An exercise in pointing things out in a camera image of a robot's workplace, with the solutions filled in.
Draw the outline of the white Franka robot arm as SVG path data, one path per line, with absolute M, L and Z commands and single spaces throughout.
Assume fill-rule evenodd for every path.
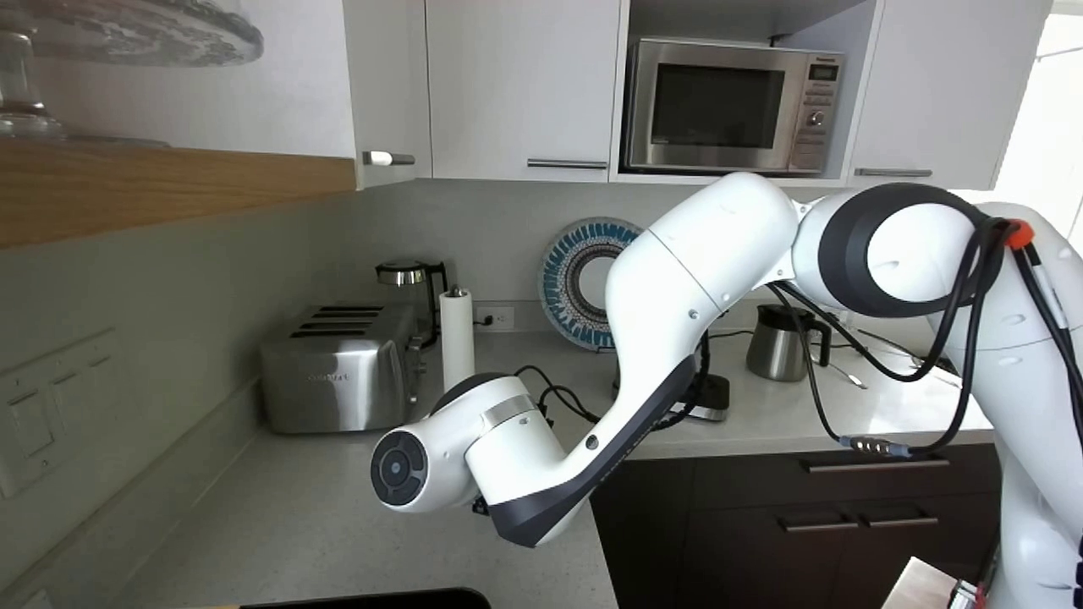
M 933 318 L 933 352 L 994 425 L 1001 549 L 987 609 L 1081 609 L 1083 258 L 1036 210 L 975 207 L 923 184 L 789 198 L 731 174 L 648 228 L 609 267 L 616 404 L 558 443 L 516 376 L 474 376 L 370 459 L 394 510 L 483 502 L 501 538 L 535 549 L 685 398 L 695 348 L 749 292 L 810 309 Z

